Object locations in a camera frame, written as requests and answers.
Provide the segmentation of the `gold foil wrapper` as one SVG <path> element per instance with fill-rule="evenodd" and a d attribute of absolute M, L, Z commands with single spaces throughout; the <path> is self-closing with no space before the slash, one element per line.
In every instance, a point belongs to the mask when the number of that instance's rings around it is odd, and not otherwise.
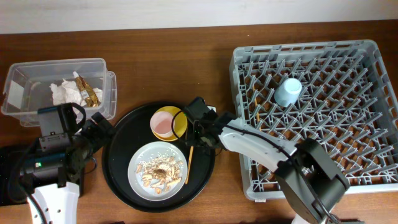
<path fill-rule="evenodd" d="M 90 85 L 85 81 L 84 78 L 79 76 L 77 72 L 73 72 L 76 85 L 80 91 L 80 95 L 85 101 L 88 107 L 97 107 L 100 105 L 100 101 Z"/>

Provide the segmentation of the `white tissue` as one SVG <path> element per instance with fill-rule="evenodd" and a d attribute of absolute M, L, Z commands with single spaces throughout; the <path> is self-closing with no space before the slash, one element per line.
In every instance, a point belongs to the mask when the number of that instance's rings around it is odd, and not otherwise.
<path fill-rule="evenodd" d="M 86 101 L 82 98 L 75 81 L 66 81 L 63 79 L 61 85 L 57 86 L 51 83 L 49 87 L 52 91 L 54 105 L 77 103 L 80 106 L 86 106 Z"/>

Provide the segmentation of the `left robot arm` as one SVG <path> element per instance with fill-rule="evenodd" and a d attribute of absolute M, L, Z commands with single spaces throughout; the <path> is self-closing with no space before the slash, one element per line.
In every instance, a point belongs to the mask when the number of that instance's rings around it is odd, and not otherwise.
<path fill-rule="evenodd" d="M 41 108 L 41 135 L 16 162 L 10 179 L 24 193 L 33 223 L 76 223 L 85 167 L 116 130 L 99 112 L 90 119 L 76 103 Z"/>

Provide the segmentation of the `pink cup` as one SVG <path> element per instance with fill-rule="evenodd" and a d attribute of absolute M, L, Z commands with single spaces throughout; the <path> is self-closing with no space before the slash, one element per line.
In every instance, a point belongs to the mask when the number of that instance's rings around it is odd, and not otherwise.
<path fill-rule="evenodd" d="M 151 130 L 161 138 L 171 137 L 173 127 L 173 116 L 167 111 L 158 111 L 150 119 Z"/>

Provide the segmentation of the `wooden chopstick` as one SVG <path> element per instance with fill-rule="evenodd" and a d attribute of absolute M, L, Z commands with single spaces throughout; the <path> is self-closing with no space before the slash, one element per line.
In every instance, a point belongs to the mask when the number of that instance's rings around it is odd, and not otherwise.
<path fill-rule="evenodd" d="M 193 150 L 194 150 L 194 146 L 191 146 L 190 147 L 189 157 L 188 157 L 187 176 L 186 176 L 186 179 L 185 179 L 185 184 L 188 184 L 188 181 L 189 181 L 190 168 L 191 168 L 191 164 L 192 164 Z"/>
<path fill-rule="evenodd" d="M 252 86 L 252 90 L 253 90 L 253 98 L 254 98 L 254 106 L 255 106 L 255 118 L 256 118 L 256 128 L 258 130 L 262 130 L 261 129 L 261 124 L 260 124 L 260 117 L 259 117 L 259 110 L 257 109 L 258 106 L 258 102 L 257 102 L 257 96 L 258 96 L 258 92 L 257 89 L 255 87 L 255 85 Z"/>

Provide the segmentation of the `light blue cup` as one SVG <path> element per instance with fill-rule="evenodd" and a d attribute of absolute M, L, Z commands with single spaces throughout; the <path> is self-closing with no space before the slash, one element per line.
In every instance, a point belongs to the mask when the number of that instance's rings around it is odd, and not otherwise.
<path fill-rule="evenodd" d="M 294 104 L 302 91 L 302 84 L 296 78 L 286 79 L 275 91 L 275 102 L 281 107 Z"/>

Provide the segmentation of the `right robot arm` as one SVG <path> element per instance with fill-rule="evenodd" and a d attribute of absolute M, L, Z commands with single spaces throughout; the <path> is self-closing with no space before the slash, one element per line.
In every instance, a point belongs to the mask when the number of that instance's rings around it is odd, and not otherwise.
<path fill-rule="evenodd" d="M 183 112 L 193 125 L 189 144 L 237 152 L 270 170 L 289 205 L 308 223 L 340 220 L 332 214 L 350 184 L 319 142 L 296 143 L 266 134 L 232 113 L 218 115 L 197 97 Z"/>

